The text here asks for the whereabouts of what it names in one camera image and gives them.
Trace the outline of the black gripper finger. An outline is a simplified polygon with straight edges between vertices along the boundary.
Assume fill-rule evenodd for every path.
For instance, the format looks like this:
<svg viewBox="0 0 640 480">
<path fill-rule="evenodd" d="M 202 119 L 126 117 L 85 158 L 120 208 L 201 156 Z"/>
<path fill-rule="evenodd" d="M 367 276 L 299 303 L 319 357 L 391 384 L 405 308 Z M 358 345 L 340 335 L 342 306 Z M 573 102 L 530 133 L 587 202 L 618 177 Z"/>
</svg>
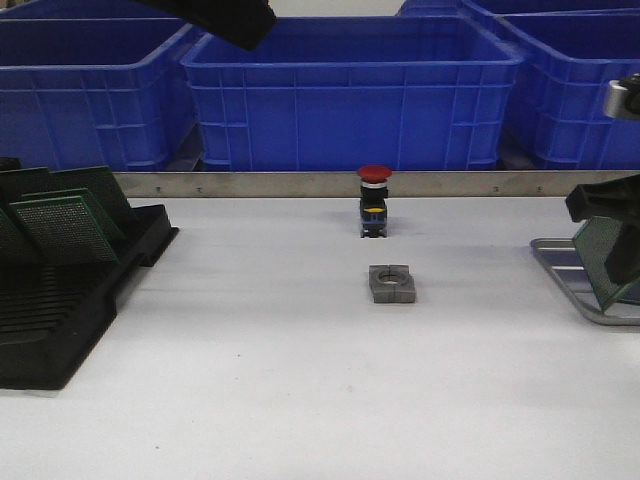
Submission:
<svg viewBox="0 0 640 480">
<path fill-rule="evenodd" d="M 268 1 L 150 0 L 142 4 L 181 18 L 247 51 L 256 49 L 277 22 Z"/>
</svg>

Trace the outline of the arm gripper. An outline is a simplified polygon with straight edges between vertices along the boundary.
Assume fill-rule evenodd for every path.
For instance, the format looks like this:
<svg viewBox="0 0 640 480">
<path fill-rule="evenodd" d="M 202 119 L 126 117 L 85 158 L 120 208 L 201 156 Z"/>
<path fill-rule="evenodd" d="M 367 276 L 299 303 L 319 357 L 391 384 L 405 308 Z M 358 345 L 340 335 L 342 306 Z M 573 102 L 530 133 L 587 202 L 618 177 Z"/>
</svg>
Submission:
<svg viewBox="0 0 640 480">
<path fill-rule="evenodd" d="M 607 86 L 603 113 L 614 119 L 639 119 L 639 73 L 611 80 Z M 579 184 L 565 204 L 574 222 L 606 217 L 623 222 L 605 260 L 609 279 L 618 285 L 639 277 L 639 175 L 602 183 Z"/>
</svg>

